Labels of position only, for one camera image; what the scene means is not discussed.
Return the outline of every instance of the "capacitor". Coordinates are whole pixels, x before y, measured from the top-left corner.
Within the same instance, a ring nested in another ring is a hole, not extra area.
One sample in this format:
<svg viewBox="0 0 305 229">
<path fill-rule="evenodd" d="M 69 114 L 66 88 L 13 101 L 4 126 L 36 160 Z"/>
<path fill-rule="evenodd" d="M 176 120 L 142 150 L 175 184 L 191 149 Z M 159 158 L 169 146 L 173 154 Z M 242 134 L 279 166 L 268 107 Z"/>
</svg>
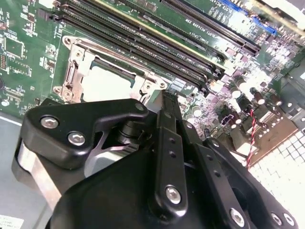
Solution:
<svg viewBox="0 0 305 229">
<path fill-rule="evenodd" d="M 257 101 L 258 104 L 262 105 L 265 103 L 265 99 L 263 98 L 260 92 L 253 93 L 254 99 Z"/>
<path fill-rule="evenodd" d="M 280 106 L 283 103 L 282 100 L 280 99 L 280 97 L 278 97 L 276 94 L 272 94 L 270 96 L 270 100 L 276 106 Z"/>
<path fill-rule="evenodd" d="M 194 115 L 192 115 L 192 114 L 187 114 L 187 115 L 185 116 L 185 119 L 186 119 L 189 123 L 191 123 L 191 124 L 194 124 L 194 123 L 195 123 L 195 117 L 194 117 Z"/>
<path fill-rule="evenodd" d="M 239 79 L 236 82 L 236 86 L 239 88 L 240 91 L 242 92 L 247 92 L 248 91 L 248 86 L 247 82 L 244 79 Z"/>
<path fill-rule="evenodd" d="M 209 130 L 208 128 L 205 128 L 205 129 L 203 130 L 203 133 L 204 133 L 204 137 L 205 137 L 205 138 L 211 137 L 211 132 L 210 132 L 210 130 Z"/>
<path fill-rule="evenodd" d="M 193 111 L 193 115 L 194 115 L 195 117 L 200 117 L 200 116 L 202 115 L 202 111 L 201 111 L 200 106 L 194 106 L 194 107 L 192 108 L 192 111 Z"/>
<path fill-rule="evenodd" d="M 250 112 L 250 108 L 252 107 L 251 102 L 245 96 L 238 98 L 237 104 L 239 105 L 240 109 L 246 113 Z"/>
<path fill-rule="evenodd" d="M 235 121 L 235 124 L 237 124 L 237 125 L 240 124 L 242 122 L 242 120 L 241 120 L 239 114 L 236 111 L 233 111 L 232 114 L 233 114 L 233 120 Z"/>
<path fill-rule="evenodd" d="M 231 92 L 231 95 L 232 95 L 233 99 L 237 99 L 242 94 L 240 92 L 240 90 L 237 87 L 235 87 L 235 86 L 231 88 L 230 92 Z"/>
<path fill-rule="evenodd" d="M 8 106 L 8 105 L 10 105 L 10 103 L 9 103 L 9 101 L 7 101 L 7 100 L 3 100 L 3 101 L 1 102 L 1 105 L 2 105 L 2 106 Z"/>
<path fill-rule="evenodd" d="M 229 125 L 230 125 L 230 127 L 231 127 L 232 129 L 236 128 L 236 124 L 235 124 L 235 121 L 234 121 L 233 119 L 231 119 L 231 120 L 229 121 Z"/>
</svg>

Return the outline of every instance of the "mounting hole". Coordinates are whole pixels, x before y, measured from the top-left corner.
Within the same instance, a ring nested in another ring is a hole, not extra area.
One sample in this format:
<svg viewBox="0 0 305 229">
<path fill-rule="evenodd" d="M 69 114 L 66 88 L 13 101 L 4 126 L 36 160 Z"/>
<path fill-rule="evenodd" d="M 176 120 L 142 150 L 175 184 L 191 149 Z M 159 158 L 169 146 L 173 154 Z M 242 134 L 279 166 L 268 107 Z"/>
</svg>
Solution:
<svg viewBox="0 0 305 229">
<path fill-rule="evenodd" d="M 71 40 L 70 40 L 69 38 L 67 38 L 67 39 L 65 39 L 65 43 L 66 43 L 67 45 L 69 45 L 69 44 L 71 44 Z"/>
<path fill-rule="evenodd" d="M 216 170 L 214 170 L 214 174 L 215 174 L 215 176 L 217 176 L 217 177 L 221 177 L 221 176 L 220 176 L 220 173 L 217 172 Z"/>
<path fill-rule="evenodd" d="M 206 156 L 210 161 L 213 161 L 213 158 L 210 155 Z"/>
<path fill-rule="evenodd" d="M 173 144 L 176 143 L 175 139 L 173 139 L 173 138 L 170 138 L 170 141 L 171 141 L 171 143 L 173 143 Z"/>
<path fill-rule="evenodd" d="M 175 154 L 175 152 L 170 151 L 170 156 L 171 156 L 172 158 L 176 158 L 176 154 Z"/>
</svg>

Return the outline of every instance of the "blue ram slot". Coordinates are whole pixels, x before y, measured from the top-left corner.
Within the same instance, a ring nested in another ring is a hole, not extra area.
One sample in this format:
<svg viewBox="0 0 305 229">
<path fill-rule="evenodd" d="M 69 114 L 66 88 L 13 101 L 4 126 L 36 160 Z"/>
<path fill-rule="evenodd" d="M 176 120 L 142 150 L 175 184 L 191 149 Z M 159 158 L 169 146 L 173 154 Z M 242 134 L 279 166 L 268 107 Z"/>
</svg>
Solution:
<svg viewBox="0 0 305 229">
<path fill-rule="evenodd" d="M 270 26 L 264 25 L 262 24 L 259 19 L 257 19 L 256 17 L 252 17 L 252 22 L 254 22 L 256 25 L 258 25 L 259 27 L 263 28 L 264 30 L 270 32 L 272 35 L 276 35 L 276 30 Z"/>
<path fill-rule="evenodd" d="M 244 9 L 240 8 L 239 6 L 235 5 L 234 3 L 230 2 L 229 0 L 219 0 L 219 2 L 227 5 L 228 7 L 232 8 L 236 12 L 242 13 L 244 15 L 248 15 L 248 12 L 245 11 Z"/>
</svg>

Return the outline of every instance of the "motherboard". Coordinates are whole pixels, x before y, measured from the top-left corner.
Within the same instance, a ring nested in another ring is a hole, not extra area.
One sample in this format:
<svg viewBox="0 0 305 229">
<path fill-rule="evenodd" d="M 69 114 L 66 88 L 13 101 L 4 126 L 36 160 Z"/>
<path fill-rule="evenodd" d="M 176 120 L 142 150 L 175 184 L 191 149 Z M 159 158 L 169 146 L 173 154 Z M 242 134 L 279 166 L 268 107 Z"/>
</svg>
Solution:
<svg viewBox="0 0 305 229">
<path fill-rule="evenodd" d="M 46 98 L 149 105 L 168 89 L 200 136 L 250 133 L 249 106 L 280 122 L 281 79 L 304 44 L 300 21 L 264 1 L 2 0 L 0 110 L 22 118 Z"/>
</svg>

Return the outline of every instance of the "green circuit board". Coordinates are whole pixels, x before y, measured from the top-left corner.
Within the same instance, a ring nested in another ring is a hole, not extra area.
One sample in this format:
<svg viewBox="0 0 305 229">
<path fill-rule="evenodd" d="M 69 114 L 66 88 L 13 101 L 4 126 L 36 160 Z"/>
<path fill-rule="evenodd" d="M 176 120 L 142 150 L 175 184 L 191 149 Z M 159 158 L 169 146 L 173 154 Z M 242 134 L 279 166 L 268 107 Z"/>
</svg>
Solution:
<svg viewBox="0 0 305 229">
<path fill-rule="evenodd" d="M 38 106 L 45 98 L 63 103 L 53 88 L 62 85 L 67 68 L 70 51 L 62 43 L 64 36 L 87 38 L 118 53 L 123 53 L 119 47 L 81 27 L 46 18 L 46 15 L 50 16 L 59 11 L 69 12 L 69 9 L 54 7 L 54 2 L 53 0 L 3 0 L 0 5 L 0 78 L 4 82 L 0 90 L 0 110 L 18 118 L 22 118 L 26 111 Z M 71 2 L 75 5 L 79 4 L 82 10 L 87 10 L 93 15 L 98 14 L 100 18 L 113 26 L 122 26 L 106 12 L 99 12 L 78 1 Z M 246 41 L 245 43 L 249 44 L 251 51 L 251 47 L 254 49 L 259 47 L 260 50 L 256 54 L 242 52 L 234 42 L 198 24 L 196 20 L 193 20 L 195 16 L 187 17 L 177 11 L 179 8 L 168 7 L 159 0 L 96 0 L 94 2 L 98 2 L 105 9 L 124 15 L 133 23 L 140 24 L 145 28 L 143 31 L 150 31 L 168 39 L 173 47 L 182 47 L 190 56 L 197 56 L 203 62 L 213 65 L 214 68 L 222 71 L 224 76 L 221 81 L 224 85 L 230 85 L 234 75 L 242 74 L 253 87 L 263 92 L 264 96 L 275 93 L 281 78 L 305 56 L 303 43 L 298 40 L 299 38 L 292 30 L 286 27 L 279 30 L 282 25 L 271 21 L 269 26 L 277 31 L 276 35 L 272 36 L 269 31 L 253 23 L 241 12 L 233 10 L 223 1 L 188 0 L 187 2 L 236 32 Z M 113 39 L 122 39 L 122 41 L 127 39 L 111 30 L 107 31 L 101 23 L 93 23 L 86 17 L 75 15 L 74 17 L 81 22 L 93 24 L 96 30 L 107 33 Z M 131 29 L 126 26 L 124 29 L 125 32 L 131 32 Z M 139 32 L 132 33 L 135 37 L 141 36 Z M 141 39 L 150 45 L 160 45 L 153 43 L 154 41 L 147 37 L 142 36 Z M 140 49 L 135 42 L 130 40 L 123 42 L 128 42 L 131 47 Z M 162 48 L 174 55 L 179 60 L 177 63 L 186 61 L 184 56 L 169 46 Z M 232 100 L 228 90 L 213 91 L 211 89 L 211 93 L 204 96 L 198 91 L 196 85 L 177 77 L 177 74 L 164 71 L 155 63 L 143 61 L 133 52 L 123 54 L 158 73 L 168 83 L 168 89 L 185 95 L 186 102 L 182 108 L 184 117 L 191 113 L 194 105 L 204 107 L 202 115 L 194 122 L 199 133 L 204 126 L 213 128 L 217 125 L 213 124 L 213 120 L 217 117 L 218 107 Z M 155 58 L 161 62 L 168 61 L 162 56 Z M 202 72 L 208 78 L 213 76 L 211 70 L 200 66 L 200 61 L 188 61 L 188 65 L 193 69 L 196 68 L 194 70 L 196 74 Z M 182 71 L 185 75 L 193 73 L 192 69 L 189 72 L 186 70 L 183 72 L 184 69 L 180 66 L 175 67 L 175 70 Z M 268 86 L 261 87 L 262 82 Z"/>
</svg>

